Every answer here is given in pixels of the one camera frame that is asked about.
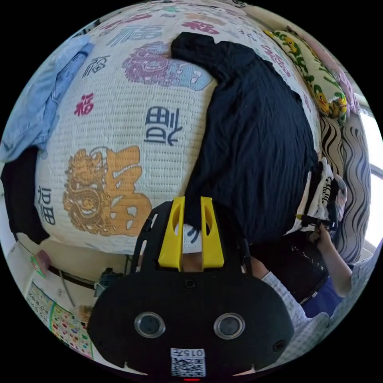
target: pink object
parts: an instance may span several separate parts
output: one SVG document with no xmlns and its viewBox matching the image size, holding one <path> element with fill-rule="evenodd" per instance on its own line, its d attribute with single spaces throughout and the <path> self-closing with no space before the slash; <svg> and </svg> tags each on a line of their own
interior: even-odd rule
<svg viewBox="0 0 383 383">
<path fill-rule="evenodd" d="M 51 260 L 44 250 L 40 250 L 35 256 L 32 256 L 31 262 L 40 275 L 43 277 L 47 275 Z"/>
<path fill-rule="evenodd" d="M 214 29 L 214 25 L 201 23 L 200 21 L 194 20 L 191 22 L 183 23 L 183 27 L 189 27 L 193 30 L 198 29 L 201 32 L 207 32 L 211 35 L 218 35 L 219 32 Z"/>
<path fill-rule="evenodd" d="M 348 80 L 346 74 L 343 72 L 342 68 L 335 62 L 335 60 L 329 55 L 329 53 L 323 48 L 322 44 L 311 37 L 308 33 L 302 32 L 298 34 L 317 54 L 321 62 L 326 66 L 330 73 L 334 76 L 335 80 L 339 83 L 342 88 L 344 95 L 346 96 L 347 105 L 350 108 L 347 108 L 347 117 L 350 115 L 350 110 L 355 114 L 359 114 L 360 105 L 355 96 L 355 93 L 352 89 L 350 81 Z"/>
<path fill-rule="evenodd" d="M 93 109 L 94 104 L 91 102 L 93 100 L 94 94 L 82 95 L 81 101 L 76 105 L 75 114 L 79 117 L 81 115 L 87 115 Z"/>
</svg>

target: striped curtain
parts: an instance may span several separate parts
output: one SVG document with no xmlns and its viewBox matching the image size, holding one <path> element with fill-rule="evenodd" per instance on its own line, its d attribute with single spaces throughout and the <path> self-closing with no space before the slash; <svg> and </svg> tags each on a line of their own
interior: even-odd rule
<svg viewBox="0 0 383 383">
<path fill-rule="evenodd" d="M 343 179 L 347 202 L 336 247 L 346 262 L 360 258 L 366 235 L 371 203 L 371 169 L 367 139 L 359 115 L 350 115 L 341 128 Z"/>
<path fill-rule="evenodd" d="M 334 174 L 347 186 L 347 202 L 335 245 L 348 262 L 356 262 L 364 244 L 371 202 L 371 178 L 368 148 L 359 115 L 350 114 L 344 127 L 321 117 L 322 155 Z"/>
</svg>

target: label sticker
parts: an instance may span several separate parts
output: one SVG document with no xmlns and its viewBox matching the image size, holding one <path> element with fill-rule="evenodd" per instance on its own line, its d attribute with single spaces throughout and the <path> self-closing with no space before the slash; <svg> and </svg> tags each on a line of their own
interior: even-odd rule
<svg viewBox="0 0 383 383">
<path fill-rule="evenodd" d="M 171 348 L 172 376 L 206 376 L 205 350 L 203 348 Z"/>
</svg>

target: bed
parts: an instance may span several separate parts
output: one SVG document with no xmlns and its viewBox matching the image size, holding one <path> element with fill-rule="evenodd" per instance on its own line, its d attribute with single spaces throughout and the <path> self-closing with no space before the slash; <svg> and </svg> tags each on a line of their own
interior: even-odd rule
<svg viewBox="0 0 383 383">
<path fill-rule="evenodd" d="M 184 195 L 217 83 L 204 69 L 171 59 L 170 44 L 182 31 L 247 45 L 271 62 L 300 95 L 321 158 L 316 106 L 292 61 L 261 25 L 214 0 L 137 4 L 88 32 L 95 47 L 39 153 L 35 205 L 51 239 L 132 253 L 151 209 Z M 300 209 L 307 194 L 306 187 Z M 290 231 L 298 228 L 296 222 Z M 183 231 L 184 253 L 200 252 L 199 232 L 188 225 Z"/>
</svg>

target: yellow plastic part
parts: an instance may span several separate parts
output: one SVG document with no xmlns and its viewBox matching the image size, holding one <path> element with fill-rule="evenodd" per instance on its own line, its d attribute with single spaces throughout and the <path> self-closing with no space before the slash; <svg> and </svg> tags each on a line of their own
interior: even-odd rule
<svg viewBox="0 0 383 383">
<path fill-rule="evenodd" d="M 161 267 L 182 268 L 182 244 L 184 233 L 185 197 L 176 197 L 173 200 L 168 225 L 162 242 L 158 263 Z"/>
<path fill-rule="evenodd" d="M 213 200 L 208 197 L 201 197 L 202 217 L 202 271 L 206 268 L 222 267 L 223 258 L 221 240 L 217 221 L 215 220 Z M 206 233 L 206 224 L 209 227 L 209 235 Z"/>
</svg>

